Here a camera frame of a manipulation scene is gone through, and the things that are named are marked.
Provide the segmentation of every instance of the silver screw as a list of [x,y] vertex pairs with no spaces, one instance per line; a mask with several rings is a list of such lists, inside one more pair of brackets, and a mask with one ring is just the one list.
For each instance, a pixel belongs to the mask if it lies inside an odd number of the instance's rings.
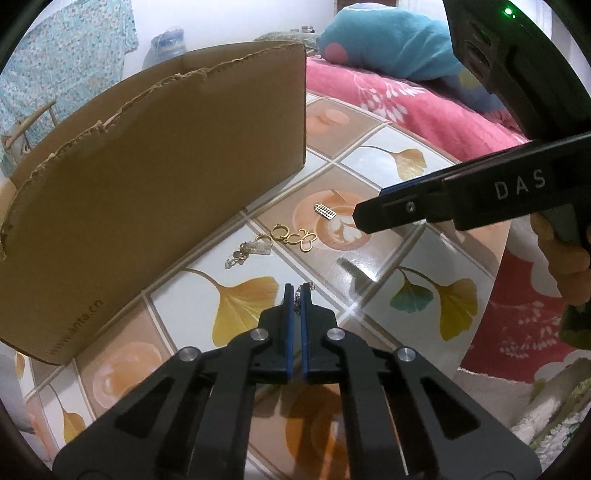
[[256,340],[257,342],[262,342],[269,337],[269,332],[267,332],[264,328],[255,328],[251,330],[251,338]]
[[194,346],[186,346],[185,348],[182,348],[178,353],[178,357],[183,362],[192,362],[199,355],[201,355],[201,352],[198,348],[195,348]]
[[331,328],[328,332],[326,332],[326,336],[331,340],[342,340],[345,338],[345,331],[340,328]]
[[412,348],[408,348],[407,346],[398,350],[396,354],[403,362],[412,362],[417,357],[417,353]]

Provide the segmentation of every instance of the black device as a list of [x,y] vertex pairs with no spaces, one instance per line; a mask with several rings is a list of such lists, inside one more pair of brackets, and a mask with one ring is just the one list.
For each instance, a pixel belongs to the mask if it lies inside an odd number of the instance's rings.
[[[546,1],[589,61],[591,10],[579,0]],[[3,6],[0,66],[48,3]],[[372,232],[427,218],[467,229],[543,210],[563,239],[588,248],[588,95],[510,2],[444,4],[460,61],[537,140],[384,189],[357,206],[358,227]],[[306,284],[301,291],[302,373],[308,383],[339,384],[352,480],[591,478],[591,417],[540,475],[534,452],[418,352],[370,348],[315,306]],[[286,286],[282,306],[263,312],[258,328],[212,352],[183,348],[70,442],[53,472],[0,404],[3,478],[242,479],[255,386],[289,381],[295,318],[293,288]]]

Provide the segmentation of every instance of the gold key ring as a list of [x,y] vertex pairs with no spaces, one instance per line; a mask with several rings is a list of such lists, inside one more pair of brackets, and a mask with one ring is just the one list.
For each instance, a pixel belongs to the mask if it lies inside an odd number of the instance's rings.
[[307,232],[305,228],[300,228],[300,229],[297,231],[297,233],[290,233],[290,234],[289,234],[289,235],[288,235],[288,236],[285,238],[285,240],[283,240],[283,243],[285,243],[285,244],[288,244],[288,245],[297,245],[297,244],[301,243],[301,240],[302,240],[302,239],[299,239],[299,240],[298,240],[298,241],[296,241],[296,242],[290,242],[290,238],[291,238],[292,236],[297,236],[297,237],[299,237],[299,236],[300,236],[300,233],[302,233],[302,234],[304,235],[302,238],[305,238],[305,237],[306,237],[306,235],[308,235],[308,233],[309,233],[309,232]]
[[[308,242],[310,243],[310,247],[309,248],[304,248],[304,241],[309,236],[313,236],[314,238],[311,238],[311,239],[308,240]],[[312,250],[312,247],[314,247],[314,245],[312,245],[312,242],[314,240],[316,240],[317,238],[318,238],[318,235],[316,235],[314,232],[306,232],[306,234],[302,237],[302,239],[299,242],[299,244],[300,244],[300,250],[302,250],[304,253],[309,252],[310,250]]]
[[[281,235],[281,236],[276,236],[275,235],[275,230],[285,230],[285,234]],[[278,223],[277,225],[275,225],[272,229],[271,229],[271,238],[275,241],[275,242],[283,242],[285,243],[285,239],[290,235],[290,229],[289,227],[283,225],[282,223]]]
[[257,235],[255,238],[255,242],[258,242],[259,240],[263,240],[267,244],[273,243],[273,239],[266,233],[261,233],[260,235]]

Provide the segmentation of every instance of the brown cardboard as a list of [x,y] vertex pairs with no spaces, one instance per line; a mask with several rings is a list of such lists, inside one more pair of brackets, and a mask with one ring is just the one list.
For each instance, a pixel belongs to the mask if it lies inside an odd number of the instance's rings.
[[11,178],[0,231],[0,338],[69,361],[201,239],[299,170],[305,58],[302,45],[276,42],[189,52],[107,90],[40,142]]

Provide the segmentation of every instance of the pink bedsheet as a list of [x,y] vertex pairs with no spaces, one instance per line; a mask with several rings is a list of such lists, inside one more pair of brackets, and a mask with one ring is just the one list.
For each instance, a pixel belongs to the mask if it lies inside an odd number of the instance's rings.
[[[488,120],[412,82],[324,60],[308,58],[307,88],[383,116],[460,161],[527,142],[511,130],[516,124],[508,114],[489,115]],[[491,299],[462,367],[533,382],[578,355],[558,339],[563,301],[545,265],[528,222],[515,220]]]

